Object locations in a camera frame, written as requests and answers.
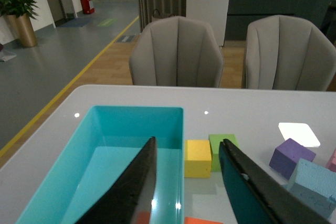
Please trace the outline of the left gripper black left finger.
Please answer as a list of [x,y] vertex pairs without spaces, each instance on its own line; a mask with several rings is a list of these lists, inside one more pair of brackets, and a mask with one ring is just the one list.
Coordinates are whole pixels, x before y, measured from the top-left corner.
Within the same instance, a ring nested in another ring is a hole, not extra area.
[[150,212],[156,187],[157,152],[153,136],[76,223],[136,223],[140,213]]

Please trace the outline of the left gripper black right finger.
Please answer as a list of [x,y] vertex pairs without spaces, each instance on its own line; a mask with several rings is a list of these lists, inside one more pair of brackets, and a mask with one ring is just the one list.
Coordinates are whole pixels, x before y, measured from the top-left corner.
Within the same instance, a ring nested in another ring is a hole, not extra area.
[[238,223],[328,223],[228,139],[220,143],[219,162]]

